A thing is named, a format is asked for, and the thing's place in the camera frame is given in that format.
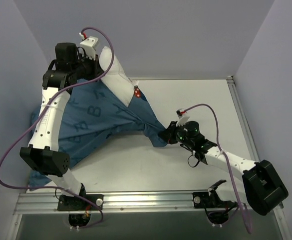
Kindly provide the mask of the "white pillow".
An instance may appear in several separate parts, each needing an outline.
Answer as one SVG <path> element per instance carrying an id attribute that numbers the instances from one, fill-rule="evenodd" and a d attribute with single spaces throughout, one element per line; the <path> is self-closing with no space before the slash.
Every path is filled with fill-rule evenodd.
<path id="1" fill-rule="evenodd" d="M 102 70 L 106 71 L 111 62 L 111 58 L 111 49 L 105 46 L 99 56 L 99 64 Z M 116 56 L 114 56 L 114 61 L 110 70 L 101 80 L 126 107 L 130 105 L 135 94 L 137 82 L 126 76 Z"/>

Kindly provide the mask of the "blue cartoon print pillowcase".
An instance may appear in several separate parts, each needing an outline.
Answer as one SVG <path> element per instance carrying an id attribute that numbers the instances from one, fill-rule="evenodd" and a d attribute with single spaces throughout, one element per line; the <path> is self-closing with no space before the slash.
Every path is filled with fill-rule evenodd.
<path id="1" fill-rule="evenodd" d="M 123 104 L 102 82 L 73 88 L 64 109 L 59 131 L 59 151 L 70 156 L 70 167 L 102 146 L 106 140 L 124 132 L 142 132 L 156 147 L 165 147 L 158 133 L 165 127 L 157 120 L 140 87 L 132 87 L 129 105 Z"/>

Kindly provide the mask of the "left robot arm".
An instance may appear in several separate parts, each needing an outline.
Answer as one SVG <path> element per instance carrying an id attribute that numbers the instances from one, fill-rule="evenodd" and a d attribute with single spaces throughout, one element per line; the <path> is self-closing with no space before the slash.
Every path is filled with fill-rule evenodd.
<path id="1" fill-rule="evenodd" d="M 58 137 L 73 86 L 78 80 L 92 80 L 101 72 L 93 39 L 80 45 L 64 42 L 55 47 L 56 59 L 43 75 L 42 102 L 36 127 L 27 147 L 20 149 L 21 158 L 43 176 L 47 176 L 69 197 L 76 210 L 86 206 L 87 197 L 80 193 L 82 184 L 71 170 L 70 156 L 59 151 Z"/>

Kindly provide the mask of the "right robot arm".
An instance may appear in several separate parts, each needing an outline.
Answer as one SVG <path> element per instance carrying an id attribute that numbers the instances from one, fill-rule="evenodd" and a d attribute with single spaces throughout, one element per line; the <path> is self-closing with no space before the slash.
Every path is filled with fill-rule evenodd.
<path id="1" fill-rule="evenodd" d="M 188 121 L 181 126 L 172 121 L 167 129 L 158 133 L 158 137 L 171 145 L 180 143 L 200 162 L 232 173 L 240 179 L 249 206 L 262 216 L 289 196 L 286 186 L 269 161 L 248 160 L 220 150 L 216 143 L 200 133 L 196 121 Z"/>

